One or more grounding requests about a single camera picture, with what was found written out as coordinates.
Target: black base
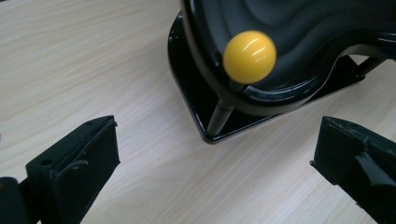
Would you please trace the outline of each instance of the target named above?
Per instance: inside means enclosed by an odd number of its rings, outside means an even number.
[[[207,134],[206,128],[216,104],[218,103],[219,97],[207,85],[191,57],[191,52],[184,34],[182,18],[181,14],[177,16],[169,35],[169,60],[177,84],[182,90],[184,98],[190,108],[190,112],[195,119],[195,123],[206,142],[211,144],[217,143],[236,133],[279,116],[257,117],[235,110],[227,120],[220,134],[216,136]],[[307,103],[362,81],[364,76],[357,76],[355,75],[356,73],[354,73],[357,67],[358,66],[349,57],[340,58],[326,85]]]

